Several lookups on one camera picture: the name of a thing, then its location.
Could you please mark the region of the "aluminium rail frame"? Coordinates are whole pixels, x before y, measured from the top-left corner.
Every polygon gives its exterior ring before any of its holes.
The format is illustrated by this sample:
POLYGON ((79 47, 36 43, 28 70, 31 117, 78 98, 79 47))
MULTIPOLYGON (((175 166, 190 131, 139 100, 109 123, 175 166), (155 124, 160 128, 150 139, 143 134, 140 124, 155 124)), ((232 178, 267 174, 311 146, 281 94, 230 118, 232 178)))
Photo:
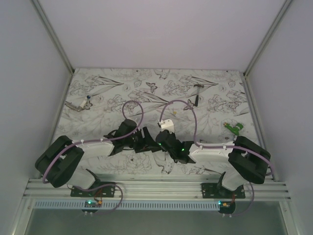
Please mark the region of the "aluminium rail frame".
MULTIPOLYGON (((117 175, 104 174, 99 177, 105 182, 115 182, 122 190, 116 190, 115 199, 124 195, 129 200, 202 200, 202 183, 218 182, 218 175, 117 175)), ((291 200, 285 182, 267 177, 262 185, 244 185, 245 201, 253 195, 256 201, 291 200)), ((30 179, 24 191, 29 198, 69 198, 67 186, 54 188, 43 184, 40 179, 30 179)))

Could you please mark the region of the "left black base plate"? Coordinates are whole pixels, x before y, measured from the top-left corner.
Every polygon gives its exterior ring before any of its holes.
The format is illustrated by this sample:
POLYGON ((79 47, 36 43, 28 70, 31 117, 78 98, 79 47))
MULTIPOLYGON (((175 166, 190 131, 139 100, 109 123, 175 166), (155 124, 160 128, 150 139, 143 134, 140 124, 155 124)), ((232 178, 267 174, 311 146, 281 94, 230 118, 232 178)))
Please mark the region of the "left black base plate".
POLYGON ((91 186, 91 191, 81 190, 77 187, 72 187, 71 197, 85 197, 85 198, 113 198, 115 193, 114 182, 100 182, 91 186))

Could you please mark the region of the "green plastic connector part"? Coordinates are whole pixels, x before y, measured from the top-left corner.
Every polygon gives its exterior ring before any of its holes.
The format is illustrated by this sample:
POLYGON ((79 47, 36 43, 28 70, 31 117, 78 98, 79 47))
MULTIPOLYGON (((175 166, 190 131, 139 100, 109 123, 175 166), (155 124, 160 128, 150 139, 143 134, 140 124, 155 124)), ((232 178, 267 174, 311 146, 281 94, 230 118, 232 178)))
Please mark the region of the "green plastic connector part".
POLYGON ((236 123, 234 126, 231 126, 229 123, 225 122, 224 127, 235 136, 239 136, 240 131, 243 129, 244 126, 241 123, 236 123))

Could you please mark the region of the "black fuse box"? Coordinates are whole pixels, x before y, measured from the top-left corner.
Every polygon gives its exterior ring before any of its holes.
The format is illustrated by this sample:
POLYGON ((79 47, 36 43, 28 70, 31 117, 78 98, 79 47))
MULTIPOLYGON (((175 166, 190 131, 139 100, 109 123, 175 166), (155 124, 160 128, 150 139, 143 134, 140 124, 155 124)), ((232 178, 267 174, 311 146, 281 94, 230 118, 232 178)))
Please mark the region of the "black fuse box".
POLYGON ((162 148, 157 145, 157 146, 150 146, 150 145, 141 145, 137 146, 134 148, 135 153, 143 153, 143 152, 149 152, 151 151, 152 153, 161 151, 162 148))

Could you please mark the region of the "right small circuit board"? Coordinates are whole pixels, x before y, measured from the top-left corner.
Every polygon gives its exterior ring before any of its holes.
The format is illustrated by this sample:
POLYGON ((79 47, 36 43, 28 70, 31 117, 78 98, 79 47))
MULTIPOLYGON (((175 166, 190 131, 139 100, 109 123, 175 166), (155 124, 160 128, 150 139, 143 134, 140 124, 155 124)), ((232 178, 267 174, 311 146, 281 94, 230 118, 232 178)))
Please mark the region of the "right small circuit board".
POLYGON ((220 210, 222 210, 222 209, 234 208, 236 206, 236 203, 232 201, 219 201, 218 205, 220 207, 220 210))

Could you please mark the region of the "left small circuit board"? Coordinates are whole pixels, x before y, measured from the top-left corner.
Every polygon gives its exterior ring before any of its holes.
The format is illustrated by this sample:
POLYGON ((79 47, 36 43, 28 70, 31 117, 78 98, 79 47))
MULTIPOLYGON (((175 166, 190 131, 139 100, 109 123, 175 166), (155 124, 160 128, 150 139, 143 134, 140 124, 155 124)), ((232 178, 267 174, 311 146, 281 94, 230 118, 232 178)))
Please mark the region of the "left small circuit board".
POLYGON ((102 207, 102 201, 99 200, 86 200, 84 204, 85 208, 100 208, 102 207))

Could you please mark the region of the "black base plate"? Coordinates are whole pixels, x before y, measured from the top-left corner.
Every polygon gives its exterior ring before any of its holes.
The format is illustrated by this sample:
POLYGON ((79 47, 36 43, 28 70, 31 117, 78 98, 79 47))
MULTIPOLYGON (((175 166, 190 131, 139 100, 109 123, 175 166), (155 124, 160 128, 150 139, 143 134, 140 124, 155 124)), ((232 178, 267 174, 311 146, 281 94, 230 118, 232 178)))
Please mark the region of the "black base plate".
POLYGON ((210 199, 245 199, 245 190, 243 186, 239 186, 236 190, 230 191, 223 188, 218 183, 202 183, 201 193, 203 198, 210 199))
POLYGON ((114 182, 100 182, 91 186, 91 191, 81 190, 77 187, 72 187, 71 197, 85 197, 85 198, 113 198, 115 193, 114 182))

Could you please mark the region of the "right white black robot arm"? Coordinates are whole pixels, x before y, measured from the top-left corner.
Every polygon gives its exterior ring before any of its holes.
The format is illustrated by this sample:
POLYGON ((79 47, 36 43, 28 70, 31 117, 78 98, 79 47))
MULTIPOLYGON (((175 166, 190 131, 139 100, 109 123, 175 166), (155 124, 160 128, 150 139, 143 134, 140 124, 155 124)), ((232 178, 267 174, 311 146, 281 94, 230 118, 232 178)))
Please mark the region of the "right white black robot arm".
POLYGON ((161 131, 156 142, 175 162, 202 165, 220 174, 216 186, 220 197, 228 198, 245 183, 264 183, 271 155, 248 138, 239 136, 220 144, 179 141, 170 119, 158 124, 161 131))

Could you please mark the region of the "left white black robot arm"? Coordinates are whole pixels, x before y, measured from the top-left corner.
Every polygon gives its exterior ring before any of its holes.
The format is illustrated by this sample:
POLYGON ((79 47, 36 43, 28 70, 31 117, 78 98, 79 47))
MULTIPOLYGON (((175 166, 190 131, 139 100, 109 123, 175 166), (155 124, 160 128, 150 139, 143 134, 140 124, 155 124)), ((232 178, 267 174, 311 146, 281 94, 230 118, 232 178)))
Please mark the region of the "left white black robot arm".
POLYGON ((35 162, 35 168, 42 174, 45 184, 50 183, 55 188, 70 184, 93 197, 99 193, 101 181, 91 170, 80 167, 80 161, 113 156, 124 150, 142 153, 161 148, 147 127, 140 129, 135 121, 125 119, 118 129, 100 139, 74 142, 65 135, 58 137, 35 162))

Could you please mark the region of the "metal clip with blue bead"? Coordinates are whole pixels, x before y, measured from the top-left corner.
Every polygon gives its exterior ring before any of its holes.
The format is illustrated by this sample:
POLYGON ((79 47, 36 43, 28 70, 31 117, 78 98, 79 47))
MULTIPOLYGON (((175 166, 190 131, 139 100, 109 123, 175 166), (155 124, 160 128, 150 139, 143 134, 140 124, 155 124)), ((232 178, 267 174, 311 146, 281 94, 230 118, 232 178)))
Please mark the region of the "metal clip with blue bead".
POLYGON ((72 102, 65 101, 65 105, 76 112, 81 112, 83 110, 89 110, 93 104, 91 103, 91 95, 87 95, 84 98, 81 98, 79 105, 75 105, 72 102))

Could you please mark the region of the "floral patterned table mat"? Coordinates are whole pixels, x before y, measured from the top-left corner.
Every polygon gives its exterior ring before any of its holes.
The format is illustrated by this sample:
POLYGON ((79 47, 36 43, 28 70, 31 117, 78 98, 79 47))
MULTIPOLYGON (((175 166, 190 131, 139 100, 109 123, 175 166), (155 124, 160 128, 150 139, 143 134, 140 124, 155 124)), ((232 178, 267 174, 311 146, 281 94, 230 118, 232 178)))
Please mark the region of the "floral patterned table mat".
POLYGON ((64 105, 55 137, 97 139, 117 129, 127 117, 141 121, 152 137, 159 133, 160 119, 171 119, 180 141, 207 143, 234 140, 224 123, 241 123, 240 135, 258 142, 238 71, 80 68, 66 101, 79 105, 87 95, 93 104, 89 110, 76 112, 64 105), (204 86, 197 107, 195 84, 204 86))

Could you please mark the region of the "small black hammer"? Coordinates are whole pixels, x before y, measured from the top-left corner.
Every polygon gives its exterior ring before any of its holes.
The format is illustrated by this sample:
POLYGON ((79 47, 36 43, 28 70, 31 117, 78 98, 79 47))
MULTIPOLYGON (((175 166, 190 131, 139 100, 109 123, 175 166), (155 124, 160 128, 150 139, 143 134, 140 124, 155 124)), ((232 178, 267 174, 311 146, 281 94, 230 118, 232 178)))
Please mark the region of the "small black hammer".
POLYGON ((195 84, 194 87, 197 88, 197 93, 196 93, 196 98, 195 98, 195 107, 197 107, 199 103, 200 88, 203 88, 204 86, 201 84, 195 84))

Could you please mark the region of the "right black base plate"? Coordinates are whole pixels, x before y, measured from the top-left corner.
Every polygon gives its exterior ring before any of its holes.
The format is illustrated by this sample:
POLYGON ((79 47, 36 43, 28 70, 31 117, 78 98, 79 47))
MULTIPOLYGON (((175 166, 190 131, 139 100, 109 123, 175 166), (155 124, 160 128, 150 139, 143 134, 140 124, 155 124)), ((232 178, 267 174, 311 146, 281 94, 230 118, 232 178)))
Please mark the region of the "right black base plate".
POLYGON ((245 190, 243 186, 239 186, 236 190, 230 191, 223 188, 218 183, 202 183, 201 193, 203 198, 210 199, 245 199, 245 190))

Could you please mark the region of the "small circuit board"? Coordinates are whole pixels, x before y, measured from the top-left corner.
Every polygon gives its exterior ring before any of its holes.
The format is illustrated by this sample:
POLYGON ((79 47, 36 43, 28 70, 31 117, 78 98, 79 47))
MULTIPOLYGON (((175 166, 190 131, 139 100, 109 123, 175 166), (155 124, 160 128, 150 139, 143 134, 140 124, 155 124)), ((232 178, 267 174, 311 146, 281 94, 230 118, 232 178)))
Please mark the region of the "small circuit board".
POLYGON ((220 207, 220 210, 222 210, 222 209, 234 208, 236 206, 236 203, 232 201, 219 201, 218 205, 220 207))
POLYGON ((86 200, 84 204, 85 208, 100 208, 102 207, 102 201, 99 200, 86 200))

